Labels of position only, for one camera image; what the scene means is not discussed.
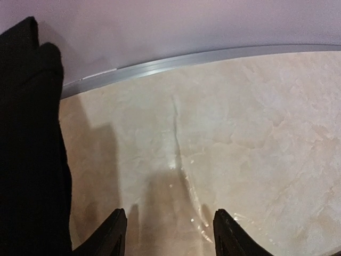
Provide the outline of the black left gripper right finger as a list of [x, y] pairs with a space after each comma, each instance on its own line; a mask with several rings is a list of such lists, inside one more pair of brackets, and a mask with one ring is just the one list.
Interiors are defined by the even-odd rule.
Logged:
[[256, 243], [225, 209], [218, 209], [213, 219], [217, 256], [272, 256]]

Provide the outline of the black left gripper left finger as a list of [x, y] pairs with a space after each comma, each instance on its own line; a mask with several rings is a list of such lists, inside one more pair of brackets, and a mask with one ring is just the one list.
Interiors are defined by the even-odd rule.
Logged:
[[72, 255], [124, 256], [127, 217], [124, 209], [115, 209], [98, 229]]

